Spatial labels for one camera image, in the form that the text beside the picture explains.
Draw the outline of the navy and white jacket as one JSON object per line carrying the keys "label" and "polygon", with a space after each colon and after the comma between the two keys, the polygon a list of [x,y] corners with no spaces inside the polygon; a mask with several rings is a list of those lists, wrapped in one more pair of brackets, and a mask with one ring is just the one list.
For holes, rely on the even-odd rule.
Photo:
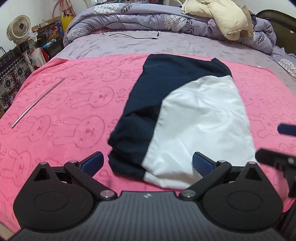
{"label": "navy and white jacket", "polygon": [[218,59],[151,54],[110,135],[116,174],[168,189],[201,179],[195,152],[244,166],[255,159],[245,105]]}

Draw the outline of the lavender bed sheet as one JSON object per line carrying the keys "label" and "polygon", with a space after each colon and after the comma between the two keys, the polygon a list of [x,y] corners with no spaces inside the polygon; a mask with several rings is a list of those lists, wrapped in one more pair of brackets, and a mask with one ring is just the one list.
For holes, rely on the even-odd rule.
{"label": "lavender bed sheet", "polygon": [[295,92],[295,80],[267,54],[245,45],[212,40],[184,33],[151,31],[118,31],[79,37],[67,45],[57,58],[81,59],[121,54],[179,54],[217,58],[271,70]]}

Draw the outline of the thin metal rod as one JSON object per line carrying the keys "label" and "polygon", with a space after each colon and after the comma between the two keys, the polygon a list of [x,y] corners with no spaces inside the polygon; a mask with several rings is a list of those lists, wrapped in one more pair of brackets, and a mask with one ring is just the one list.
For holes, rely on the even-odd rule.
{"label": "thin metal rod", "polygon": [[36,101],[34,101],[17,119],[16,121],[11,125],[11,128],[14,128],[19,121],[38,103],[40,102],[47,94],[49,94],[53,89],[55,89],[58,85],[60,85],[65,78],[62,78],[59,82],[54,84],[51,88],[49,88],[44,94],[39,96]]}

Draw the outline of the dark headboard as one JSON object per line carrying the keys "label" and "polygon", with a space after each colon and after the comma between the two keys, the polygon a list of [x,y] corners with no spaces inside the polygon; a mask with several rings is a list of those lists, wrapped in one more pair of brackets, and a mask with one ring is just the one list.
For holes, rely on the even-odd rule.
{"label": "dark headboard", "polygon": [[258,18],[268,20],[276,34],[276,45],[284,48],[288,54],[295,54],[295,18],[277,10],[266,9],[256,14]]}

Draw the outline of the cream puffy coat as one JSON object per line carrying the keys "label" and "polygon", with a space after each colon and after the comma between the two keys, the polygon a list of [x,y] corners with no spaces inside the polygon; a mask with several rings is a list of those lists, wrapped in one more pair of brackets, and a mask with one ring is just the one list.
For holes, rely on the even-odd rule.
{"label": "cream puffy coat", "polygon": [[231,41],[253,36],[253,23],[246,6],[233,1],[185,1],[181,12],[191,16],[214,19],[222,35]]}

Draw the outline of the black patterned rug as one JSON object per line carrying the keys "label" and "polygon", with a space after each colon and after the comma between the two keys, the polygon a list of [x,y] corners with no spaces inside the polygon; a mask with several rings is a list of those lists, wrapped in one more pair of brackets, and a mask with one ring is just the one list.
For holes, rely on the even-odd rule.
{"label": "black patterned rug", "polygon": [[18,46],[1,56],[1,111],[6,112],[26,79],[32,74],[32,61]]}

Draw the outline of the colourful toy box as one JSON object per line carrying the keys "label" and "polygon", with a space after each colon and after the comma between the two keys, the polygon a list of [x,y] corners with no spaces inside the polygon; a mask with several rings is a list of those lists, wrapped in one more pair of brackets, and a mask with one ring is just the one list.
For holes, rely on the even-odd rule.
{"label": "colourful toy box", "polygon": [[64,37],[61,21],[53,21],[52,23],[35,30],[37,33],[37,46],[43,47],[51,40],[60,40]]}

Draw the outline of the white desk fan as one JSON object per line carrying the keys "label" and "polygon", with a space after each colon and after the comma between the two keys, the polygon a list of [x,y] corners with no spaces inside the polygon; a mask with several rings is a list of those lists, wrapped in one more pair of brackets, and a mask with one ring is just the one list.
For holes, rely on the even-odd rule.
{"label": "white desk fan", "polygon": [[10,41],[19,45],[25,40],[25,37],[30,32],[31,22],[26,15],[17,16],[6,29],[6,36]]}

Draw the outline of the yellow paper bag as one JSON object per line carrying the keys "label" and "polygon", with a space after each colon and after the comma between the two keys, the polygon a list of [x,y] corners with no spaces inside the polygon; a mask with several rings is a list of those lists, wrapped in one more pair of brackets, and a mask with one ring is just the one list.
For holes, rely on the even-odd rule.
{"label": "yellow paper bag", "polygon": [[69,24],[71,23],[71,21],[73,19],[74,19],[74,16],[66,16],[61,19],[61,24],[62,24],[62,28],[63,28],[64,33],[66,32]]}

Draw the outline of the purple patterned duvet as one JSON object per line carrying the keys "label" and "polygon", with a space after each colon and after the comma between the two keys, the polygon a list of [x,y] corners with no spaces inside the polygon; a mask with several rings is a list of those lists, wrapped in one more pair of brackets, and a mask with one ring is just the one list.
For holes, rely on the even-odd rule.
{"label": "purple patterned duvet", "polygon": [[295,78],[295,56],[287,54],[274,45],[275,32],[271,24],[257,19],[263,29],[254,32],[252,37],[240,37],[231,41],[222,36],[213,19],[203,20],[181,14],[180,8],[156,4],[111,3],[93,6],[77,15],[70,23],[63,38],[67,46],[75,39],[96,32],[151,31],[184,33],[212,40],[228,41],[245,45],[267,54],[278,63],[292,78]]}

